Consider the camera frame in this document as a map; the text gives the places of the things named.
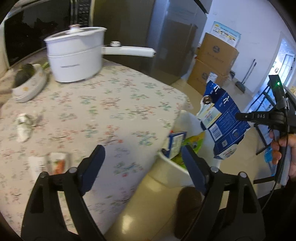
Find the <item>blue white poster box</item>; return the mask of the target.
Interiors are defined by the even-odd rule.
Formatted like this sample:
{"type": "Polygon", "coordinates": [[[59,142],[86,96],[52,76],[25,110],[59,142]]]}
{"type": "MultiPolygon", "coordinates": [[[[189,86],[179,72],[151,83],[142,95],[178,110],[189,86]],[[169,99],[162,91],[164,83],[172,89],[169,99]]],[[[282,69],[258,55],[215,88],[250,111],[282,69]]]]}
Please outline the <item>blue white poster box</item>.
{"type": "Polygon", "coordinates": [[[213,26],[210,30],[210,34],[226,42],[227,44],[231,45],[234,48],[237,48],[241,39],[241,33],[217,21],[213,23],[213,26]]]}

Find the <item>green snack bag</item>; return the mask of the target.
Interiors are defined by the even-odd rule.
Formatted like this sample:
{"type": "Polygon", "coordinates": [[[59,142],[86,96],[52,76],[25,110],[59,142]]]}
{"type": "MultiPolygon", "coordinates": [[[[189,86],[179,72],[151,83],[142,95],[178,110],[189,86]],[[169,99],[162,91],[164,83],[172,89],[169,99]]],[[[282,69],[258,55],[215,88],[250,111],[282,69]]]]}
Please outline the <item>green snack bag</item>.
{"type": "Polygon", "coordinates": [[[182,148],[184,146],[189,145],[194,150],[194,152],[197,154],[199,152],[199,150],[201,149],[204,137],[205,137],[205,131],[199,133],[196,136],[191,136],[191,137],[185,138],[184,142],[181,145],[179,153],[177,154],[177,156],[173,157],[171,160],[174,163],[176,163],[177,165],[181,166],[182,168],[187,169],[185,166],[185,163],[183,161],[183,158],[182,158],[182,148]]]}

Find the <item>black microwave oven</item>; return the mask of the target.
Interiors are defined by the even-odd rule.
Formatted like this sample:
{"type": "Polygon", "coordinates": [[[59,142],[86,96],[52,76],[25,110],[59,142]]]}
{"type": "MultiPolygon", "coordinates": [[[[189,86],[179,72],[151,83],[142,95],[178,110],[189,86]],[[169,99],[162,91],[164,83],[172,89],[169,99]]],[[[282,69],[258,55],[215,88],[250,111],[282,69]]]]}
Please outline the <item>black microwave oven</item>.
{"type": "Polygon", "coordinates": [[[44,39],[72,24],[92,25],[93,1],[18,1],[4,19],[8,67],[46,47],[44,39]]]}

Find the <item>white tissue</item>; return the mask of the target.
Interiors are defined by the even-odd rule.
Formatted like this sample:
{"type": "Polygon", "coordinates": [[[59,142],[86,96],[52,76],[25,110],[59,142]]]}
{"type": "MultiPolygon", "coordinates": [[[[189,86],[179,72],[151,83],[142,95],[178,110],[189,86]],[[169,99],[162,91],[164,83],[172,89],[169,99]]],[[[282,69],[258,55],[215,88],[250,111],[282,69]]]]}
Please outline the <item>white tissue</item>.
{"type": "Polygon", "coordinates": [[[19,143],[28,141],[32,136],[33,130],[42,125],[42,119],[43,114],[36,111],[32,114],[21,113],[16,119],[16,141],[19,143]]]}

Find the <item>floral tablecloth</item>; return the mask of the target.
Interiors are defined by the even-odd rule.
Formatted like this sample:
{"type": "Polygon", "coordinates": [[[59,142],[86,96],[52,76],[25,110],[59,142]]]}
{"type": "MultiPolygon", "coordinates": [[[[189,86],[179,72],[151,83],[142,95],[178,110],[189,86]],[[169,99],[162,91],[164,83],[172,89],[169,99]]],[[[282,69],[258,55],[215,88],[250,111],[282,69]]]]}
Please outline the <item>floral tablecloth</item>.
{"type": "Polygon", "coordinates": [[[1,213],[20,233],[23,214],[36,182],[30,156],[70,155],[78,166],[97,145],[106,158],[85,203],[106,233],[126,207],[189,100],[181,91],[111,61],[93,78],[58,83],[52,74],[33,100],[9,99],[1,107],[1,213]],[[21,113],[43,114],[31,138],[16,141],[21,113]]]}

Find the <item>blue white carton box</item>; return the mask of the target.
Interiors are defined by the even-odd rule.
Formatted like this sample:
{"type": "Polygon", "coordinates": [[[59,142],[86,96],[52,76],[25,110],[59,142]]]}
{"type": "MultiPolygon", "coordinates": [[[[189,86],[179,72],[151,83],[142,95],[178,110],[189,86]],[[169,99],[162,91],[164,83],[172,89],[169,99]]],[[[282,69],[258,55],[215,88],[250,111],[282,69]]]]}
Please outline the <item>blue white carton box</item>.
{"type": "Polygon", "coordinates": [[[166,152],[166,157],[172,159],[177,156],[180,152],[182,144],[186,138],[187,132],[171,132],[168,135],[168,149],[166,152]]]}

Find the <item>cardboard box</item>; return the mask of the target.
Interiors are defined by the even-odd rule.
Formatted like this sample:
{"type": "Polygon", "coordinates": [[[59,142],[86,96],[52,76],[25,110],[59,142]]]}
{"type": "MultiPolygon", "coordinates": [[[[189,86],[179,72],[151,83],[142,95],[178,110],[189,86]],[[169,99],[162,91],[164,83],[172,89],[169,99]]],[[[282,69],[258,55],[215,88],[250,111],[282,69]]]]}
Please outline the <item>cardboard box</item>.
{"type": "Polygon", "coordinates": [[[221,75],[228,75],[238,57],[239,52],[236,48],[218,39],[214,35],[206,33],[197,59],[212,67],[221,75]]]}
{"type": "Polygon", "coordinates": [[[206,90],[206,85],[209,81],[221,86],[228,79],[228,77],[228,75],[223,76],[219,74],[216,70],[209,67],[202,61],[196,60],[187,83],[197,90],[197,92],[203,95],[206,90]]]}

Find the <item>white stacked plates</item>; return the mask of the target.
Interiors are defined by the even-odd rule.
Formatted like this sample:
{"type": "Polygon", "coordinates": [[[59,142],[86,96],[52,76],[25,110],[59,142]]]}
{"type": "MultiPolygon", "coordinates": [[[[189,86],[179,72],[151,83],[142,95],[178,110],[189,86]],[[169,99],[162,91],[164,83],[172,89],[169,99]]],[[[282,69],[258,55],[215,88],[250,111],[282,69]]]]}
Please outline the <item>white stacked plates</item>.
{"type": "Polygon", "coordinates": [[[18,95],[13,92],[12,97],[15,101],[24,103],[34,99],[45,87],[47,77],[44,72],[36,74],[36,77],[32,77],[26,83],[21,85],[22,94],[18,95]]]}

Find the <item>cream snack pouch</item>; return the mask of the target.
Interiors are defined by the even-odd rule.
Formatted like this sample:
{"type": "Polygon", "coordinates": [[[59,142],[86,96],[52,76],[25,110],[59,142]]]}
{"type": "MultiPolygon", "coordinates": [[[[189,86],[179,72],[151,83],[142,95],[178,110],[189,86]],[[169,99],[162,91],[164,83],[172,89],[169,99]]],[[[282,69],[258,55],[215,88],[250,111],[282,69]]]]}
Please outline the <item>cream snack pouch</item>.
{"type": "Polygon", "coordinates": [[[56,175],[66,171],[70,164],[70,155],[62,152],[50,152],[41,157],[30,156],[28,161],[35,176],[39,176],[42,172],[56,175]]]}

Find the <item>dark green pumpkin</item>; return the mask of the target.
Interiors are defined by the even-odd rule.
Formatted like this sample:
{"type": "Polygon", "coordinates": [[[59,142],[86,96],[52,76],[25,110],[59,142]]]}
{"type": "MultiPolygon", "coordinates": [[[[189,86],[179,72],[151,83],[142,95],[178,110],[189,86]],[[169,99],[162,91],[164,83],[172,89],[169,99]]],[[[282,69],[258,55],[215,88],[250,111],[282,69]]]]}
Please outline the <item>dark green pumpkin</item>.
{"type": "Polygon", "coordinates": [[[15,75],[14,88],[19,87],[29,80],[35,72],[36,70],[32,64],[23,65],[15,75]]]}

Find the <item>dark blue torn carton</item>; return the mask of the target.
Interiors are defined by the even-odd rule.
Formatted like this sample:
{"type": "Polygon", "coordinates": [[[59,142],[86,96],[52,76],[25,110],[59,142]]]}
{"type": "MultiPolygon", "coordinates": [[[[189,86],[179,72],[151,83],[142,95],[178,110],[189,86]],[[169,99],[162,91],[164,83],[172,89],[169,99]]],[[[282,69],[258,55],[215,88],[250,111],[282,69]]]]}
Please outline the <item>dark blue torn carton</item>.
{"type": "Polygon", "coordinates": [[[208,81],[197,118],[203,130],[208,130],[214,141],[214,158],[225,160],[237,149],[250,129],[246,121],[236,120],[240,113],[231,96],[218,84],[208,81]]]}

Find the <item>white floral bowl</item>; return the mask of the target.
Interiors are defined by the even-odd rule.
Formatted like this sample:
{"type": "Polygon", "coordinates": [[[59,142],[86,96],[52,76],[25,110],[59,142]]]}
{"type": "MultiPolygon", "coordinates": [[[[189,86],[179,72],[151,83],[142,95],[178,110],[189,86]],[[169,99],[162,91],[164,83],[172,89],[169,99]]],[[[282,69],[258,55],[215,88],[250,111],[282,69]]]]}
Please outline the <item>white floral bowl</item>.
{"type": "Polygon", "coordinates": [[[40,64],[26,64],[15,75],[12,88],[13,97],[34,98],[46,84],[46,74],[40,64]]]}

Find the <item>lower cardboard box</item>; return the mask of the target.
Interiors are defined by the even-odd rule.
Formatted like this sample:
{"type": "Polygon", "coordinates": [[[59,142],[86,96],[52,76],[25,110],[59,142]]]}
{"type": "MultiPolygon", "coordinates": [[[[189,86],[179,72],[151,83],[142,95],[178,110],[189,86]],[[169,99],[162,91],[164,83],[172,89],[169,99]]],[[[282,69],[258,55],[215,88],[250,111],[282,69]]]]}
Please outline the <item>lower cardboard box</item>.
{"type": "Polygon", "coordinates": [[[228,79],[228,77],[228,75],[223,76],[219,74],[216,70],[209,67],[202,61],[196,60],[187,83],[197,90],[197,92],[203,95],[206,90],[206,85],[209,81],[221,86],[228,79]]]}

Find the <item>upper cardboard box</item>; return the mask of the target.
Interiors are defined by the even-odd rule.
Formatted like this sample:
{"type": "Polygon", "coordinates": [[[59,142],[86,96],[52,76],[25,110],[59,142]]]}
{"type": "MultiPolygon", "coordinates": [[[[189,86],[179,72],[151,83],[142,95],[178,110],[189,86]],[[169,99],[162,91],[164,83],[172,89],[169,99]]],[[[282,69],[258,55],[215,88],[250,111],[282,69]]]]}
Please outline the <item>upper cardboard box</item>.
{"type": "Polygon", "coordinates": [[[214,35],[206,33],[197,59],[212,67],[221,75],[228,75],[238,57],[239,52],[236,48],[218,39],[214,35]]]}

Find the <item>grey refrigerator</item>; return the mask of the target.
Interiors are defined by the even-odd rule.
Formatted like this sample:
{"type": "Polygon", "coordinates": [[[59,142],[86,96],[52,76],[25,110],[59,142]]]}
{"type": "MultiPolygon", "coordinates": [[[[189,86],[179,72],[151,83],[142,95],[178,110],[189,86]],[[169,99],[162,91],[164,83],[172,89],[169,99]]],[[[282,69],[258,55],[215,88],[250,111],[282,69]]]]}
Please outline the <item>grey refrigerator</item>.
{"type": "Polygon", "coordinates": [[[106,55],[167,85],[187,73],[212,1],[95,1],[93,25],[105,27],[104,42],[149,47],[153,58],[106,55]]]}

